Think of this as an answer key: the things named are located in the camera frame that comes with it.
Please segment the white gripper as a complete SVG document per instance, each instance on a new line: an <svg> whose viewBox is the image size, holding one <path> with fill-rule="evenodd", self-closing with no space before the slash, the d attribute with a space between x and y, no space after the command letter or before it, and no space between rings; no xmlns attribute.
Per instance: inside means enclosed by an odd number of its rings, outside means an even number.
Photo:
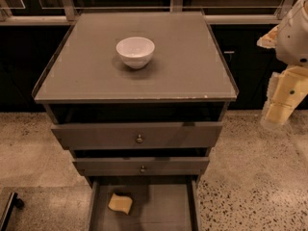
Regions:
<svg viewBox="0 0 308 231"><path fill-rule="evenodd" d="M286 16L257 40L259 47L274 49L276 58L288 65L269 78L267 101L261 123L284 125L308 95L308 0L297 0Z"/></svg>

